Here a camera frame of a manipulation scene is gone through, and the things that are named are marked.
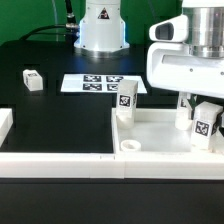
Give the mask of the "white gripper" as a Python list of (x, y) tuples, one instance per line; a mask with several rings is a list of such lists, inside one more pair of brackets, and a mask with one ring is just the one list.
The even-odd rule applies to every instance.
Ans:
[(224, 99), (224, 26), (216, 13), (190, 19), (180, 15), (150, 27), (147, 54), (152, 87), (187, 92), (184, 104), (194, 116), (197, 96)]

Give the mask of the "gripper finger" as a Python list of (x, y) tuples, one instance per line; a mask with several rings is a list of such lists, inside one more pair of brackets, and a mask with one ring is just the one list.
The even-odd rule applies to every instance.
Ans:
[(222, 135), (224, 135), (224, 112), (217, 115), (216, 128)]

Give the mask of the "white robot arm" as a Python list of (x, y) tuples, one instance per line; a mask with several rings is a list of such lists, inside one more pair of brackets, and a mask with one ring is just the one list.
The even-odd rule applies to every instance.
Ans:
[[(74, 47), (95, 57), (128, 49), (119, 6), (120, 0), (86, 0)], [(147, 80), (179, 93), (175, 125), (187, 130), (196, 113), (192, 95), (224, 99), (224, 0), (183, 0), (182, 13), (151, 26), (149, 37)]]

